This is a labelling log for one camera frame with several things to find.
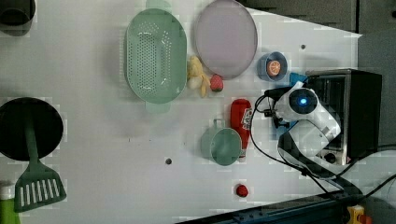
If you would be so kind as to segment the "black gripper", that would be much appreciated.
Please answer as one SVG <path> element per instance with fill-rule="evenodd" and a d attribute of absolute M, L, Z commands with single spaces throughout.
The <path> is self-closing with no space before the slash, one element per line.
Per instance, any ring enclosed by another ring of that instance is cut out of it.
<path fill-rule="evenodd" d="M 277 88 L 272 90 L 267 90 L 264 92 L 264 96 L 278 101 L 286 92 L 290 90 L 290 87 Z"/>

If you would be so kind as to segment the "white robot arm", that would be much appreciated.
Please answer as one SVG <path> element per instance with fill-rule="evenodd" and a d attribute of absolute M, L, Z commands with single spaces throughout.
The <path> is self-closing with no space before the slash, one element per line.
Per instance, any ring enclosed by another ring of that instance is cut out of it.
<path fill-rule="evenodd" d="M 279 137 L 277 150 L 281 158 L 348 194 L 361 194 L 361 190 L 341 177 L 331 163 L 318 157 L 319 152 L 341 133 L 341 127 L 315 92 L 297 81 L 292 87 L 267 90 L 264 96 L 274 100 L 264 115 L 272 117 L 276 127 L 294 122 Z"/>

